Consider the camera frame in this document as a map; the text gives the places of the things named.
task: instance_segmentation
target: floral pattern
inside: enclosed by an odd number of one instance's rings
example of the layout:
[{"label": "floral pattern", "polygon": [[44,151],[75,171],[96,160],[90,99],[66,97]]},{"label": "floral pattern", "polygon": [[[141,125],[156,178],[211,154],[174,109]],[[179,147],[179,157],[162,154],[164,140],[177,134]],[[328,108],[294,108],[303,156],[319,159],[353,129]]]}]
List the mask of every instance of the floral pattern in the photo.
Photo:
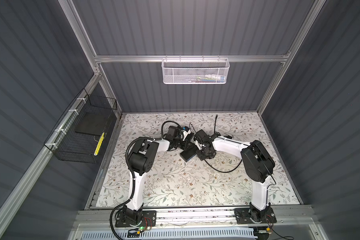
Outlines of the floral pattern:
[{"label": "floral pattern", "polygon": [[[188,126],[191,122],[196,131],[203,129],[213,133],[215,116],[218,114],[216,131],[231,135],[239,141],[260,140],[275,161],[273,170],[276,185],[269,187],[272,204],[299,204],[281,166],[275,150],[257,113],[168,113],[126,114],[117,140],[97,207],[114,207],[128,198],[129,171],[125,163],[125,149],[140,136],[159,137],[161,124],[166,120]],[[170,123],[164,127],[168,131]],[[144,189],[145,206],[212,206],[247,205],[251,201],[252,183],[241,164],[231,173],[219,173],[194,156],[185,162],[181,149],[158,152],[152,169],[148,172]],[[225,152],[217,152],[208,162],[216,169],[233,169],[240,159]]]}]

